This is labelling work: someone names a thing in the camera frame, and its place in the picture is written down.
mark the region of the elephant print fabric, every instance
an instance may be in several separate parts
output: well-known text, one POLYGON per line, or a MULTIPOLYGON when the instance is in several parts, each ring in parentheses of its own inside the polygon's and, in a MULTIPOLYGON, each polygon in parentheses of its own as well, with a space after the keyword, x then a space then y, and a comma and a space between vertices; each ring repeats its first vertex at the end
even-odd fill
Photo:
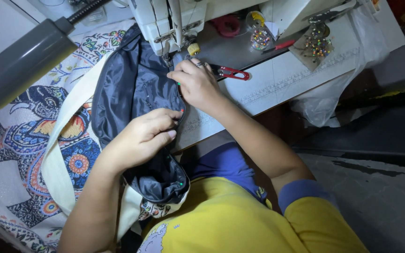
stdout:
MULTIPOLYGON (((53 253, 66 216, 51 198, 40 167, 69 91, 104 54, 120 45, 134 21, 73 37, 78 49, 0 110, 0 237, 22 252, 53 253)), ((90 127, 91 100, 59 137, 76 199, 100 153, 90 127)))

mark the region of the silver ring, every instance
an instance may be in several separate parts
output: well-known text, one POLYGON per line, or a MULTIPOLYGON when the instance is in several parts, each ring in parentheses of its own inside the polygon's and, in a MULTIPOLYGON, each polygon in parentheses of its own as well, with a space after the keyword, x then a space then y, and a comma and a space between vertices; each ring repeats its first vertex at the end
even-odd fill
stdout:
POLYGON ((199 62, 199 63, 196 64, 196 66, 197 66, 197 67, 200 67, 200 66, 207 66, 207 63, 199 62))

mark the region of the hand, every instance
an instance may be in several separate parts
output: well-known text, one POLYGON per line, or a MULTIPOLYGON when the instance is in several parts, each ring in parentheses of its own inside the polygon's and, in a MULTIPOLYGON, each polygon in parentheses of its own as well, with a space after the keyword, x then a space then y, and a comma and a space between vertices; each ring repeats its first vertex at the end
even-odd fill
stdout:
POLYGON ((222 101, 227 100, 218 87, 210 65, 197 67, 198 59, 184 60, 166 76, 180 83, 183 98, 192 106, 213 116, 222 101))
POLYGON ((149 161, 176 138, 171 128, 181 116, 182 112, 160 108, 133 119, 101 152, 101 159, 116 173, 149 161))

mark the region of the yellow tension knob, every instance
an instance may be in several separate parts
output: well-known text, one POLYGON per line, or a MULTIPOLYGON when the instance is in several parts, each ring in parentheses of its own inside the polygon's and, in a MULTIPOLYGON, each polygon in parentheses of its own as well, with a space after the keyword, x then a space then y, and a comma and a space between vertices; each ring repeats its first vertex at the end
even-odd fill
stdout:
POLYGON ((198 43, 191 44, 190 46, 188 46, 187 50, 191 56, 197 55, 201 52, 198 43))

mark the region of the black lining fabric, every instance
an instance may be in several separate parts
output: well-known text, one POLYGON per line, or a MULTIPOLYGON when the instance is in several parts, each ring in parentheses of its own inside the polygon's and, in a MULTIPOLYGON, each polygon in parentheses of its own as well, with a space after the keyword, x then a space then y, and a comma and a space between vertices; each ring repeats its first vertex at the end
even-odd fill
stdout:
MULTIPOLYGON (((104 148, 133 119, 157 108, 184 110, 166 64, 155 55, 137 24, 126 31, 119 48, 103 66, 93 97, 92 128, 104 148)), ((143 198, 154 203, 178 203, 188 189, 183 168, 167 148, 146 164, 123 174, 143 198)))

